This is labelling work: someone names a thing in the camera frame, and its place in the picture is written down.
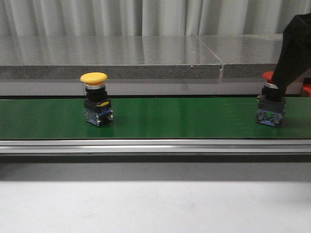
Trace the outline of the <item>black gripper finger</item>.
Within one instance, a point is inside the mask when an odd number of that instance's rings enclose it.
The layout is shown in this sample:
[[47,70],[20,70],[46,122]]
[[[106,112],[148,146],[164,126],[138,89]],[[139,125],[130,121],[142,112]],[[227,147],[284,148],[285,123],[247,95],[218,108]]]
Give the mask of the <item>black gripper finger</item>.
[[283,31],[282,48],[272,82],[286,89],[311,67],[311,15],[295,15]]

